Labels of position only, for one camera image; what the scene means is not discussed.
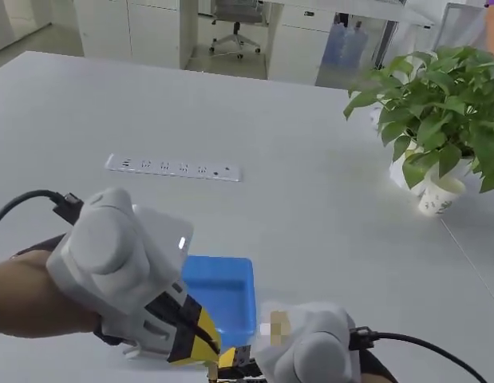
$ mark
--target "electrical outlet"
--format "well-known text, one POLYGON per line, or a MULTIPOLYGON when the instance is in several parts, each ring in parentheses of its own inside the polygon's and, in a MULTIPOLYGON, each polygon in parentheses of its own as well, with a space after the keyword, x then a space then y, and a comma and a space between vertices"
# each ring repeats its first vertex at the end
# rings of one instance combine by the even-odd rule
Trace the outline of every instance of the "electrical outlet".
POLYGON ((117 154, 110 155, 106 161, 105 168, 118 172, 135 172, 158 176, 179 176, 235 182, 241 180, 241 172, 234 165, 190 164, 184 161, 155 160, 153 158, 134 159, 117 154))

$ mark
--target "blue tray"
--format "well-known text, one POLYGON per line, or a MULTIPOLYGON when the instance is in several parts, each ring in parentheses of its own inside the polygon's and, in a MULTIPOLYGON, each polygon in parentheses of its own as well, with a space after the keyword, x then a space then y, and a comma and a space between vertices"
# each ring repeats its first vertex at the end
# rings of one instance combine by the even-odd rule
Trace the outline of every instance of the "blue tray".
POLYGON ((188 293, 211 315, 222 349, 247 345, 256 328, 251 260, 190 255, 183 280, 188 293))

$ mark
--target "human hand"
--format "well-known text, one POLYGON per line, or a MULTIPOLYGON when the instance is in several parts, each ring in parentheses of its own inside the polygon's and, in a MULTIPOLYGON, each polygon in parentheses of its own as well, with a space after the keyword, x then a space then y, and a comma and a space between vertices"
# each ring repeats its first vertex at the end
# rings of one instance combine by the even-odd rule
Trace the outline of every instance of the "human hand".
POLYGON ((94 331, 99 316, 64 296, 46 269, 49 251, 0 263, 0 333, 44 338, 94 331))

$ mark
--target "office chair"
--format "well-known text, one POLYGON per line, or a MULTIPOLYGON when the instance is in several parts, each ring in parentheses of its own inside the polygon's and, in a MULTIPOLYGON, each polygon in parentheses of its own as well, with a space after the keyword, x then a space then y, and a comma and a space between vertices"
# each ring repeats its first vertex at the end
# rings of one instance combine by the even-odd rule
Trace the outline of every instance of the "office chair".
POLYGON ((486 8, 448 2, 432 49, 471 45, 486 50, 485 16, 486 8))
MULTIPOLYGON (((256 53, 261 53, 261 45, 239 34, 239 27, 241 23, 255 24, 263 22, 263 2, 259 0, 215 0, 215 20, 213 20, 213 25, 216 24, 217 20, 234 22, 234 27, 232 34, 225 38, 213 39, 209 48, 211 53, 215 52, 217 45, 228 41, 235 42, 239 52, 243 50, 243 44, 248 44, 255 47, 256 53)), ((242 58, 243 54, 239 53, 238 59, 242 58)))

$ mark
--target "blue water jug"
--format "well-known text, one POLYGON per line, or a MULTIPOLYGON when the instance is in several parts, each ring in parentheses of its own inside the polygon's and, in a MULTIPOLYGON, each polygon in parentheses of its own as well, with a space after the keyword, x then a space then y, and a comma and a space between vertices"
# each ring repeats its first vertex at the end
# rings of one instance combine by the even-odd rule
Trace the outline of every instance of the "blue water jug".
POLYGON ((349 69, 357 69, 360 65, 360 58, 367 45, 367 34, 360 30, 362 22, 357 22, 353 29, 346 31, 344 46, 342 47, 339 66, 349 69))
POLYGON ((326 43, 325 53, 323 54, 323 63, 328 65, 337 65, 341 58, 342 47, 344 46, 344 37, 346 27, 342 23, 334 23, 326 43))

